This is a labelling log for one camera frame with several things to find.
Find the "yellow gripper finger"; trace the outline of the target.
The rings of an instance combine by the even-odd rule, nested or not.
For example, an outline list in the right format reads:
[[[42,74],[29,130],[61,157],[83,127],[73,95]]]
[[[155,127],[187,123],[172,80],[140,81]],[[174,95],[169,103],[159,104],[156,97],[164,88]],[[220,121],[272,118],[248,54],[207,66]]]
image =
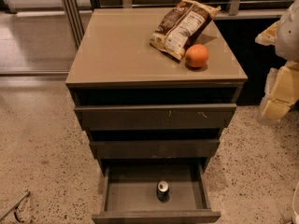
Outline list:
[[[263,46],[274,45],[276,41],[277,28],[278,22],[276,21],[267,29],[258,34],[255,38],[255,42]]]
[[[271,68],[265,83],[261,116],[282,119],[299,100],[299,63],[287,61],[279,69]]]

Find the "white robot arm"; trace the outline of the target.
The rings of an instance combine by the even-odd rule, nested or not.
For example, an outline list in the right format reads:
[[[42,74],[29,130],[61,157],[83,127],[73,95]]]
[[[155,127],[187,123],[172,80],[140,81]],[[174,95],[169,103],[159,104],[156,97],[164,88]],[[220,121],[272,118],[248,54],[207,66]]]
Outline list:
[[[271,68],[265,82],[258,121],[272,125],[299,101],[299,0],[295,0],[281,18],[258,34],[255,42],[275,47],[278,57],[286,60],[279,69]]]

